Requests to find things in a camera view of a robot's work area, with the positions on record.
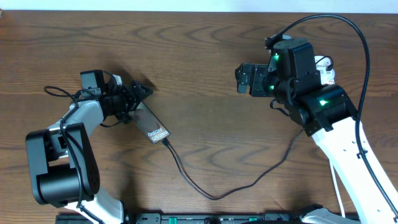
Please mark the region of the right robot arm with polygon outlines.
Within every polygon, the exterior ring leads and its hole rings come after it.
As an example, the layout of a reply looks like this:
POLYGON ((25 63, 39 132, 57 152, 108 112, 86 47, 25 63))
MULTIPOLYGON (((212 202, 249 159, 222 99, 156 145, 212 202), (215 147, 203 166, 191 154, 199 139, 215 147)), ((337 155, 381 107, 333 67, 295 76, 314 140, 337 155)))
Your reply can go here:
POLYGON ((284 39, 271 47, 267 65, 242 63, 238 93, 273 97, 289 118, 325 153, 351 197, 361 223, 397 223, 397 190, 371 149, 358 114, 342 87, 316 64, 307 39, 284 39))

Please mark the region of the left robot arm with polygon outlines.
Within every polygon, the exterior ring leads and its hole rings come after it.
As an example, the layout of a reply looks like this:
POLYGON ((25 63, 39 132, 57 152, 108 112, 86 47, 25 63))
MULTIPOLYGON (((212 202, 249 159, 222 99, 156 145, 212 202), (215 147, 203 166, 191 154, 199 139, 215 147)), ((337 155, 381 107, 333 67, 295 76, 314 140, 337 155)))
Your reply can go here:
POLYGON ((68 112, 46 129, 25 138, 32 194, 41 205, 78 212, 92 223, 130 223, 124 204, 100 186, 100 174, 89 136, 104 126, 108 116, 129 123, 130 113, 153 91, 108 72, 80 73, 81 90, 61 97, 71 99, 68 112))

